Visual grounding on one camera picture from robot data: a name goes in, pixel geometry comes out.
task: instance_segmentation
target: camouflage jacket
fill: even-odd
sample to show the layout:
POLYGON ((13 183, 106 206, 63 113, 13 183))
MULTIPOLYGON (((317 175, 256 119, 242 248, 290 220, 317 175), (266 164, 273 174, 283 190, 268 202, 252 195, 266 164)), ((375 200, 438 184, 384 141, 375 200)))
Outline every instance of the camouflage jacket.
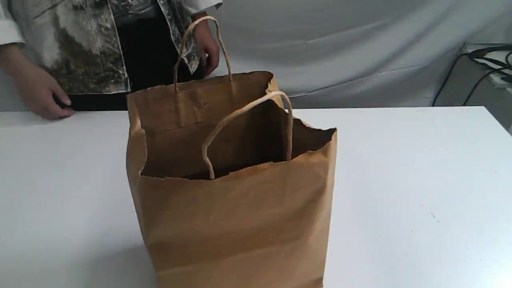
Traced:
MULTIPOLYGON (((189 16, 222 0, 157 2, 178 48, 189 16)), ((26 43, 69 94, 130 90, 110 0, 0 0, 0 45, 7 43, 26 43)), ((183 59, 193 72, 199 53, 191 39, 186 48, 183 59)))

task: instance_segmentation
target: gray fabric backdrop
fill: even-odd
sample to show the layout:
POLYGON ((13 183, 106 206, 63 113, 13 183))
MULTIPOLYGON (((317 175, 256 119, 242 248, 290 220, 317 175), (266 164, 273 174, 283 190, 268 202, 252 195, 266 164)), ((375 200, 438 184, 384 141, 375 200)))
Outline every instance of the gray fabric backdrop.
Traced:
MULTIPOLYGON (((226 0, 211 14, 234 71, 272 71, 297 108, 429 105, 465 41, 512 42, 510 0, 226 0)), ((0 89, 0 110, 23 109, 4 75, 0 89)))

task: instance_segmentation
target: jacket sleeve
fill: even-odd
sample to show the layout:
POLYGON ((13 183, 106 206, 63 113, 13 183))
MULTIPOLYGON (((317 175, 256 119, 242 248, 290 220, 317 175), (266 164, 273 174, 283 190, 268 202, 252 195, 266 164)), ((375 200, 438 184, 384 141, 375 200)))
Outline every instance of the jacket sleeve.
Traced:
POLYGON ((22 33, 8 10, 9 0, 0 0, 0 45, 24 43, 22 33))
POLYGON ((219 8, 222 0, 182 0, 182 4, 190 15, 194 15, 212 6, 219 8))

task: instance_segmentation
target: kraft paper bag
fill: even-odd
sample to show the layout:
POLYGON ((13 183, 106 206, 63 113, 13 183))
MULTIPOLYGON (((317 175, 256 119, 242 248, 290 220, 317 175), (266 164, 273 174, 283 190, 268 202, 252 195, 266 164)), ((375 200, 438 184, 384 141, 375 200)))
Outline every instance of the kraft paper bag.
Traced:
POLYGON ((336 130, 226 59, 227 76, 128 96, 126 169, 159 286, 322 287, 336 130))

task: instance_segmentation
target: table surface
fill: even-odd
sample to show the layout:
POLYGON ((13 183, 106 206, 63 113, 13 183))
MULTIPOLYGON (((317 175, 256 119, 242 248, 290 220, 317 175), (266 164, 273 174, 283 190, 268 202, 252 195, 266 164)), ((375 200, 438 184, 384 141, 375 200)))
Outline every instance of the table surface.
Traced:
MULTIPOLYGON (((339 129, 326 288, 512 286, 512 138, 484 108, 295 114, 339 129)), ((0 113, 0 287, 156 287, 127 131, 0 113)))

